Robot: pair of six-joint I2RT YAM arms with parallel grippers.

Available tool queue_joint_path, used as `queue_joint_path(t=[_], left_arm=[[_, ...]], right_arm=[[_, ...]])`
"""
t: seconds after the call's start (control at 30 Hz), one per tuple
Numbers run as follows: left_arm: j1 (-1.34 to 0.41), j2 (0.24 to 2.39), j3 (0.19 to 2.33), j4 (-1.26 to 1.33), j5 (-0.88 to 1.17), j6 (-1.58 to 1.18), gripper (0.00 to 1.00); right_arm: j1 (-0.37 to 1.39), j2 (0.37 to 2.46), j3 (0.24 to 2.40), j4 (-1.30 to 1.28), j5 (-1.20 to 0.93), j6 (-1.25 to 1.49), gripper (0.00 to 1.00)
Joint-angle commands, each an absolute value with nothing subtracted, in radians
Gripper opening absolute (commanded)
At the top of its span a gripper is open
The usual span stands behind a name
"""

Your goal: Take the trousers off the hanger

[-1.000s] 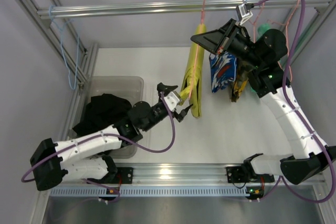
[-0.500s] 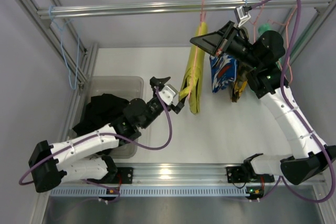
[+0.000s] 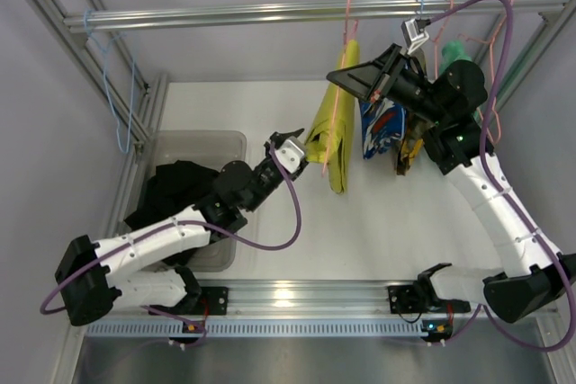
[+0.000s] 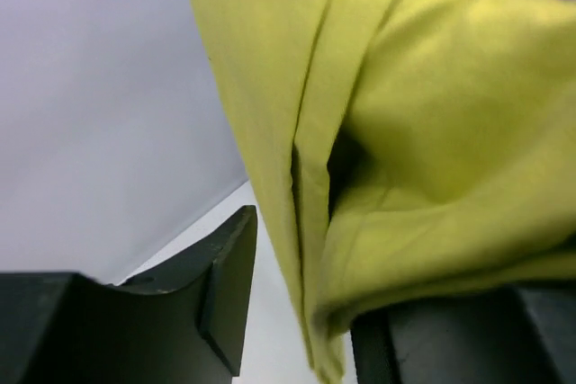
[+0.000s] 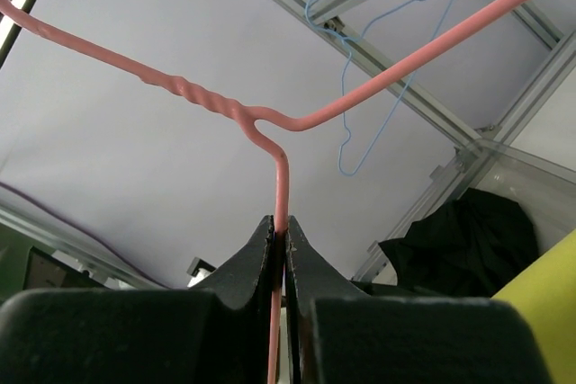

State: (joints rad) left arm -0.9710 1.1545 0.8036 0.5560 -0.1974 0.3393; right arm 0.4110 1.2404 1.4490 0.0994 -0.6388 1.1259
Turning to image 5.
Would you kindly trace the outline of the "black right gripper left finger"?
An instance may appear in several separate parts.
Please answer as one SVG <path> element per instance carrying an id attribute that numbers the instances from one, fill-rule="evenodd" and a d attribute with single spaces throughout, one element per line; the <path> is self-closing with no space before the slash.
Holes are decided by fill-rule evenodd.
<path id="1" fill-rule="evenodd" d="M 196 383 L 265 383 L 275 261 L 274 218 L 192 288 L 211 301 L 195 366 Z"/>

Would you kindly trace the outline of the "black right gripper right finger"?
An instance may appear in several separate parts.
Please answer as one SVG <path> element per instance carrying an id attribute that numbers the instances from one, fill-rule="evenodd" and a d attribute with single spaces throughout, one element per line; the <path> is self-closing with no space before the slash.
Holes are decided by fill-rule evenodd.
<path id="1" fill-rule="evenodd" d="M 342 383 L 344 306 L 366 294 L 314 249 L 297 218 L 285 239 L 288 353 L 292 383 Z"/>

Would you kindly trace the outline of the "pink hanger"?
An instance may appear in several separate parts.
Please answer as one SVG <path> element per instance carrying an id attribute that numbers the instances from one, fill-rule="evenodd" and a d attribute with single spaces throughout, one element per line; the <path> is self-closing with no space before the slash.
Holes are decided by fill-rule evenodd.
<path id="1" fill-rule="evenodd" d="M 425 66 L 526 1 L 494 0 L 452 29 L 434 38 L 422 48 L 388 67 L 370 81 L 325 107 L 300 118 L 287 116 L 269 107 L 246 106 L 235 99 L 208 91 L 181 76 L 173 76 L 161 72 L 91 41 L 51 26 L 15 7 L 11 0 L 1 0 L 1 13 L 13 20 L 15 24 L 45 40 L 50 40 L 62 47 L 116 67 L 136 76 L 147 85 L 162 87 L 171 94 L 185 98 L 190 103 L 200 105 L 210 112 L 221 114 L 235 121 L 250 141 L 262 148 L 274 159 L 276 168 L 274 221 L 278 224 L 277 231 L 283 234 L 287 231 L 290 193 L 288 156 L 277 143 L 257 129 L 257 121 L 267 121 L 278 128 L 290 132 L 313 129 L 363 103 L 384 88 Z"/>

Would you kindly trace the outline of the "black trousers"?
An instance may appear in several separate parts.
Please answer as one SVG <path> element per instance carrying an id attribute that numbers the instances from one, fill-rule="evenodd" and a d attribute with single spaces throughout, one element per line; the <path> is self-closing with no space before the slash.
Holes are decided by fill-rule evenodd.
<path id="1" fill-rule="evenodd" d="M 477 189 L 379 244 L 407 290 L 491 297 L 539 257 L 534 224 L 513 200 Z"/>

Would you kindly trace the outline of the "yellow-green trousers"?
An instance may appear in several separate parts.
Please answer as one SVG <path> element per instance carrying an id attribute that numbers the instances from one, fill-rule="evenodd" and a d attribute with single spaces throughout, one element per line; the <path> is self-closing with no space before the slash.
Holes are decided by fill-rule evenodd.
<path id="1" fill-rule="evenodd" d="M 575 381 L 575 233 L 499 290 L 530 326 L 554 383 Z"/>

